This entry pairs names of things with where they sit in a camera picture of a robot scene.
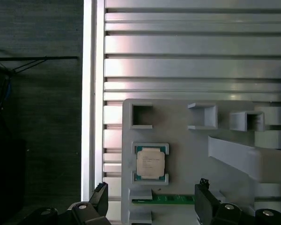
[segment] black cable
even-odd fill
[[[3,118],[3,116],[1,115],[1,113],[0,113],[0,123],[1,123],[1,125],[3,126],[3,128],[5,129],[5,131],[7,132],[8,136],[9,136],[9,137],[12,137],[12,133],[11,133],[11,131],[8,129],[8,126],[6,125],[6,122],[5,122],[4,118]]]
[[[28,66],[28,65],[30,65],[31,63],[34,63],[34,62],[37,62],[37,61],[39,61],[39,60],[34,60],[34,61],[32,61],[32,62],[29,62],[29,63],[26,63],[26,64],[21,65],[21,66],[19,66],[19,67],[16,67],[16,68],[13,69],[13,71],[15,71],[16,69],[22,68],[22,67],[24,67],[24,66]]]
[[[36,63],[36,64],[30,66],[30,67],[27,67],[27,68],[25,68],[25,69],[22,69],[22,70],[20,70],[20,71],[17,71],[15,74],[18,74],[18,73],[20,73],[20,72],[23,72],[23,71],[25,71],[25,70],[27,70],[27,69],[30,69],[30,68],[32,68],[32,67],[35,67],[35,66],[37,66],[37,65],[39,65],[39,64],[41,64],[41,63],[43,63],[43,62],[46,62],[46,61],[47,61],[47,60],[40,61],[40,62],[38,62],[38,63]]]

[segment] black object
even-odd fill
[[[23,207],[25,155],[24,140],[0,142],[0,224]]]
[[[108,184],[99,184],[89,202],[77,202],[58,215],[54,208],[40,208],[18,225],[111,225],[107,220]]]
[[[208,188],[206,179],[195,185],[195,211],[202,225],[281,225],[280,212],[259,209],[251,216],[237,205],[220,203]]]

